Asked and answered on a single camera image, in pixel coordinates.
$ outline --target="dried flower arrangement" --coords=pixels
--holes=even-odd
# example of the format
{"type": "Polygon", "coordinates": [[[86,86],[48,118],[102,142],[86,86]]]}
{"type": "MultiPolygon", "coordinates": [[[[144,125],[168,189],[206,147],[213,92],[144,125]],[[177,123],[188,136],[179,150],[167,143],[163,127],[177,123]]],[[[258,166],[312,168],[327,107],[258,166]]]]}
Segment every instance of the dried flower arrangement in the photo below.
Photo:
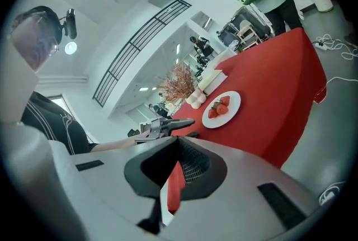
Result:
{"type": "Polygon", "coordinates": [[[185,63],[176,64],[172,68],[171,74],[176,76],[176,79],[161,78],[163,83],[159,86],[166,100],[177,101],[189,97],[195,90],[195,78],[189,66],[185,63]]]}

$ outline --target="strawberry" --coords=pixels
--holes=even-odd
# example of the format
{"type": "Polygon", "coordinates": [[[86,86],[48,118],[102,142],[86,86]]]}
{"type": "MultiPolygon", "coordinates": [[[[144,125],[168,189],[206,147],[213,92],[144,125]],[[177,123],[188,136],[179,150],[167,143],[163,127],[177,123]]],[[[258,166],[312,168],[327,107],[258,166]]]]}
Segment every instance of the strawberry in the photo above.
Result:
{"type": "Polygon", "coordinates": [[[229,104],[230,104],[230,96],[221,97],[220,102],[225,106],[229,106],[229,104]]]}
{"type": "Polygon", "coordinates": [[[223,105],[223,104],[219,104],[216,108],[216,112],[219,115],[223,115],[226,114],[229,111],[229,109],[227,108],[227,106],[223,105]]]}
{"type": "Polygon", "coordinates": [[[217,116],[219,116],[219,114],[216,112],[215,109],[211,108],[211,109],[209,110],[209,119],[216,118],[217,116]]]}

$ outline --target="window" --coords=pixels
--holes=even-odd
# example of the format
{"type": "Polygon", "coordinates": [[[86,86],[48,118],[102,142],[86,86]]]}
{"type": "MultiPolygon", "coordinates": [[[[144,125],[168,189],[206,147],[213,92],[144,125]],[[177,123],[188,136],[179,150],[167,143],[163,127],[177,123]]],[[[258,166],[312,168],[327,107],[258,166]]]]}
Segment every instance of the window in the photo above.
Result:
{"type": "MultiPolygon", "coordinates": [[[[48,99],[50,99],[51,101],[53,101],[54,103],[56,103],[57,105],[59,105],[62,109],[64,109],[67,113],[69,113],[72,117],[73,114],[71,113],[71,111],[69,110],[64,98],[62,95],[60,96],[53,96],[53,97],[48,97],[48,99]]],[[[86,135],[87,135],[87,140],[90,144],[93,144],[95,143],[89,136],[88,136],[88,133],[86,132],[86,135]]]]}

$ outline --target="railing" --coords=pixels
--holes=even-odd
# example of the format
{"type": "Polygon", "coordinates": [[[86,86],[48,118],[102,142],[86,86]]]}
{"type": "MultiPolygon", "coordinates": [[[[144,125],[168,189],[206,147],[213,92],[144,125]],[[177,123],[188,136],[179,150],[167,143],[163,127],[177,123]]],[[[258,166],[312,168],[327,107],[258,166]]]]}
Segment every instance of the railing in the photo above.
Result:
{"type": "Polygon", "coordinates": [[[93,99],[101,107],[106,103],[118,80],[143,48],[174,18],[186,11],[190,4],[176,0],[148,20],[123,46],[102,77],[93,99]]]}

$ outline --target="red fabric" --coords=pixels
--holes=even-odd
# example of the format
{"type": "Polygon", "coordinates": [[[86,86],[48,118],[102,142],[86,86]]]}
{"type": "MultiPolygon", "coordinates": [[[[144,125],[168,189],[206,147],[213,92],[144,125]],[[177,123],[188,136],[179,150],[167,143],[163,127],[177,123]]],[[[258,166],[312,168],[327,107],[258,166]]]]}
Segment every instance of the red fabric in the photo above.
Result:
{"type": "MultiPolygon", "coordinates": [[[[199,138],[255,154],[280,168],[294,150],[306,126],[312,102],[326,94],[326,76],[301,28],[267,40],[217,66],[228,78],[194,110],[184,104],[174,119],[195,124],[173,132],[199,132],[199,138]],[[226,91],[237,91],[241,105],[224,126],[207,129],[201,122],[208,104],[226,91]]],[[[179,163],[168,181],[168,209],[175,212],[185,186],[179,163]]]]}

